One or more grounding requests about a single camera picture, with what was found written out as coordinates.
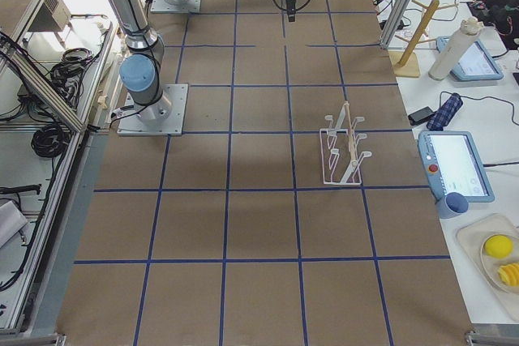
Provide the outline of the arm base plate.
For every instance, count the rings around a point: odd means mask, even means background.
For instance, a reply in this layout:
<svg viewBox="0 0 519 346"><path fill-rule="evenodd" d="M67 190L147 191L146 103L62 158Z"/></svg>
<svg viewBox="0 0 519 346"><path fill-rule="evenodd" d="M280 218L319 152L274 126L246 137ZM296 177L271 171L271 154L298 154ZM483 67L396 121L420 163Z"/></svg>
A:
<svg viewBox="0 0 519 346"><path fill-rule="evenodd" d="M152 0L154 14L199 14L202 0Z"/></svg>
<svg viewBox="0 0 519 346"><path fill-rule="evenodd" d="M136 105L121 114L120 136L181 135L187 105L187 84L165 84L161 99L144 111Z"/></svg>

